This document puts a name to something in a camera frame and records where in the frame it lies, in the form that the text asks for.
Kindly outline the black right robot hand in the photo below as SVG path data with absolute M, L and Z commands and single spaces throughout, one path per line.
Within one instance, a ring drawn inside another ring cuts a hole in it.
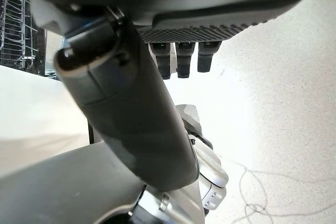
M 187 186 L 199 167 L 164 84 L 169 46 L 209 54 L 301 0 L 31 0 L 38 26 L 64 36 L 54 58 L 74 101 L 119 160 L 160 191 Z

